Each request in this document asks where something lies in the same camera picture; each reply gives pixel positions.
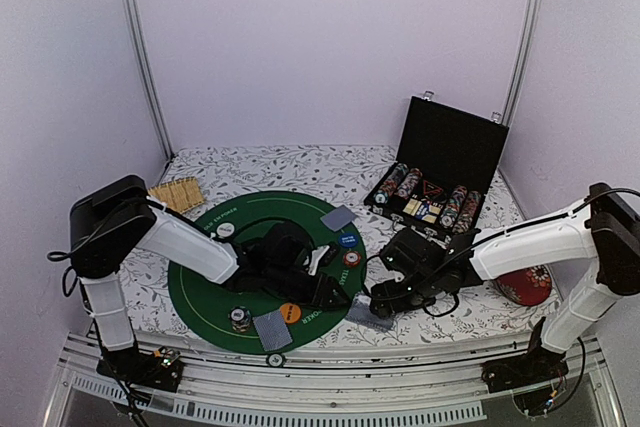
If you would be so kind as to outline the blue checked card deck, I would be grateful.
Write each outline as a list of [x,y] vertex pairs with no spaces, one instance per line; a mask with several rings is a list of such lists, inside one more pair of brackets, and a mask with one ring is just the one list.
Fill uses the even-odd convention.
[[392,318],[380,318],[370,311],[368,297],[356,295],[345,319],[354,324],[368,327],[377,331],[389,331],[393,327]]

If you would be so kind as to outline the small chip stack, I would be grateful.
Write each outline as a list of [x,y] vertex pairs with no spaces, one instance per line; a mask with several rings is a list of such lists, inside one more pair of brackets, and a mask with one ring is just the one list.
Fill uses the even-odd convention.
[[362,256],[358,251],[349,250],[343,256],[343,263],[349,268],[357,267],[362,260]]

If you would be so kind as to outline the orange big blind button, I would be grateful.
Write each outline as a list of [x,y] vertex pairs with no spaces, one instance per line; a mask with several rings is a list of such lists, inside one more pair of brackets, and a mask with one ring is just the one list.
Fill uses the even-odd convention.
[[285,323],[288,325],[299,322],[302,317],[301,307],[290,302],[282,304],[279,307],[279,312],[281,313]]

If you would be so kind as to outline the blue small blind button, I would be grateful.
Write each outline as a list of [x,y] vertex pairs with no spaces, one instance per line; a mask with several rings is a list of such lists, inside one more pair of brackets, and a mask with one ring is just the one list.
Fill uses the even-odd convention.
[[338,243],[343,248],[351,249],[358,245],[359,236],[351,232],[342,233],[338,238]]

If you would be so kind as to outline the dealt cards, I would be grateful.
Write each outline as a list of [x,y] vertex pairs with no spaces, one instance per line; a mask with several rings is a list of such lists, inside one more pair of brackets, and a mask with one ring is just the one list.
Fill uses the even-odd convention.
[[357,215],[347,206],[341,205],[334,208],[320,218],[322,224],[333,232],[338,232],[352,223]]
[[287,351],[294,343],[289,327],[279,310],[254,317],[253,325],[265,352]]

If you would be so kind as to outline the white dealer button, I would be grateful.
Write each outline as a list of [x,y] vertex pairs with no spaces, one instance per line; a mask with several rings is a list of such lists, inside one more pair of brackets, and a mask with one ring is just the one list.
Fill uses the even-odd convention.
[[220,238],[228,238],[234,234],[235,230],[236,228],[233,223],[223,222],[217,225],[216,236]]

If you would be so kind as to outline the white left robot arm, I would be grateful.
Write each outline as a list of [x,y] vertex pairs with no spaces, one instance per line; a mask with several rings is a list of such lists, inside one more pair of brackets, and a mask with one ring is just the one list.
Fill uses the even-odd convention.
[[335,326],[355,292],[326,203],[259,192],[222,203],[197,220],[123,177],[70,211],[72,269],[111,366],[128,381],[148,373],[138,351],[126,266],[136,256],[165,268],[178,323],[222,349],[248,354],[305,345]]

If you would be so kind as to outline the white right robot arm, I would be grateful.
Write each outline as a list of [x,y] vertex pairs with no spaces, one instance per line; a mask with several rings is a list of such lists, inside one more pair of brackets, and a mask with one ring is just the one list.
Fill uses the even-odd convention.
[[412,228],[396,233],[377,255],[400,279],[367,289],[371,312],[386,318],[425,310],[439,294],[493,281],[531,267],[584,266],[559,307],[533,327],[524,353],[488,361],[482,379],[492,392],[567,374],[565,357],[578,338],[620,299],[639,292],[637,190],[590,186],[553,213],[498,229],[474,228],[439,245]]

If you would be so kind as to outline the boxed card deck in case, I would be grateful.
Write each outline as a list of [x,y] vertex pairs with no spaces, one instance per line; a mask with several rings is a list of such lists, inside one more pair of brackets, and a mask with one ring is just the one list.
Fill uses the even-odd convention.
[[434,224],[442,208],[443,204],[435,201],[410,199],[405,205],[403,212],[414,219]]

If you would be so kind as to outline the floral white tablecloth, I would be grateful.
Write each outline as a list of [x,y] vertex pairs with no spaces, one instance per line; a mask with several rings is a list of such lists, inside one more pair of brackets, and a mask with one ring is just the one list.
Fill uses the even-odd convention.
[[[183,149],[161,181],[195,177],[206,199],[189,212],[197,219],[208,209],[241,194],[263,190],[301,192],[357,215],[356,226],[370,254],[377,253],[397,230],[390,220],[371,213],[366,194],[391,166],[389,146],[276,146]],[[190,345],[195,333],[179,319],[170,302],[165,259],[133,251],[119,272],[130,320],[137,333],[181,338]],[[313,348],[388,348],[433,345],[530,331],[560,305],[557,292],[543,303],[525,307],[507,299],[493,283],[464,289],[461,304],[436,319],[423,312],[398,316],[389,331],[377,331],[347,320],[311,342]]]

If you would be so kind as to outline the red triangle all-in marker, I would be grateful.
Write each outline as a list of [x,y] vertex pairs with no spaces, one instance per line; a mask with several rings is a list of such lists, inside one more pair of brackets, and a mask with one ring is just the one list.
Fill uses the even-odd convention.
[[444,193],[444,189],[428,180],[422,180],[422,196],[428,199],[436,199]]

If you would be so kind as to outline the red floral bowl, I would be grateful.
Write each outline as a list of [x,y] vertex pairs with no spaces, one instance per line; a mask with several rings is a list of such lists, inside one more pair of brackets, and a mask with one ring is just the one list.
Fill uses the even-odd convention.
[[535,266],[504,274],[495,280],[498,290],[521,306],[536,306],[551,294],[552,278],[545,266]]

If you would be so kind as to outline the green round poker mat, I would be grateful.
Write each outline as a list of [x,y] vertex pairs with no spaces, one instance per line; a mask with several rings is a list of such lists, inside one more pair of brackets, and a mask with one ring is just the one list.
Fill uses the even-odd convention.
[[[320,218],[334,207],[316,197],[285,191],[265,191],[242,195],[225,201],[204,213],[196,223],[208,232],[215,232],[218,224],[231,222],[241,241],[249,240],[267,232],[277,217],[299,223],[317,244],[334,241],[340,247],[336,257],[323,271],[336,278],[349,296],[361,290],[362,267],[349,268],[342,257],[349,250],[358,251],[366,259],[364,242],[357,227],[350,223],[338,232],[325,227]],[[359,243],[351,249],[338,243],[342,233],[351,232],[359,236]],[[236,306],[244,306],[252,318],[278,310],[282,301],[266,293],[231,293],[219,285],[206,281],[201,275],[174,262],[168,267],[168,289],[172,304],[181,321],[197,336],[224,350],[241,354],[265,355],[258,335],[253,327],[245,333],[234,332],[229,312]],[[313,308],[302,308],[299,322],[289,325],[294,343],[287,351],[318,340],[337,326],[348,309],[322,312]]]

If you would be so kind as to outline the black poker chip case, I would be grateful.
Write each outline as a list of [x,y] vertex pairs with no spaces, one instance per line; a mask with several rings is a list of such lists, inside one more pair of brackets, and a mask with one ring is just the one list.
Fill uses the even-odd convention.
[[[442,203],[444,208],[454,188],[463,185],[468,194],[478,191],[482,195],[471,231],[478,222],[508,132],[509,129],[499,122],[426,98],[412,97],[395,160],[366,195],[364,204],[373,213],[391,221],[449,239],[455,235],[452,233],[454,225],[442,227],[440,215],[434,224],[430,224],[410,217],[403,209],[410,199],[435,201]],[[375,192],[398,163],[406,164],[408,172],[418,168],[422,172],[420,182],[408,200],[393,194],[386,203],[375,203]],[[442,187],[444,193],[436,199],[424,198],[423,179]]]

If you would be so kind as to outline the woven bamboo tray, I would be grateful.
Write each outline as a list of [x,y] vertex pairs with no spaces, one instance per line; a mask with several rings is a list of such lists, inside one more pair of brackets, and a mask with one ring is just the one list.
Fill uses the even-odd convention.
[[177,179],[157,185],[151,188],[148,193],[151,197],[181,214],[206,202],[195,177]]

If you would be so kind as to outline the aluminium right corner post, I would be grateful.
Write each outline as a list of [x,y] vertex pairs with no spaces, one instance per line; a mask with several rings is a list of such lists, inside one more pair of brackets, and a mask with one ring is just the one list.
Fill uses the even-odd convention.
[[523,26],[521,29],[515,64],[501,117],[502,124],[506,127],[512,126],[516,116],[516,110],[521,89],[524,84],[541,3],[542,0],[526,0]]

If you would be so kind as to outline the aluminium corner post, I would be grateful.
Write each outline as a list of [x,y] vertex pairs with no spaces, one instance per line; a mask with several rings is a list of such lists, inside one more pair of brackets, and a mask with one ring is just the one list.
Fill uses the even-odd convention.
[[523,26],[521,29],[515,64],[501,117],[502,124],[506,127],[512,126],[516,116],[516,110],[521,89],[524,84],[541,3],[542,0],[526,0]]
[[161,151],[166,161],[170,161],[174,157],[175,152],[153,78],[138,2],[137,0],[122,0],[122,3],[151,122]]

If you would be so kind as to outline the aluminium left corner post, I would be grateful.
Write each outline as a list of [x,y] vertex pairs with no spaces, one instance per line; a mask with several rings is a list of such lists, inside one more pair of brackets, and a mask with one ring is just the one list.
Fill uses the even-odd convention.
[[170,161],[174,157],[175,152],[153,78],[138,2],[137,0],[122,0],[122,3],[151,122],[161,151],[166,161]]

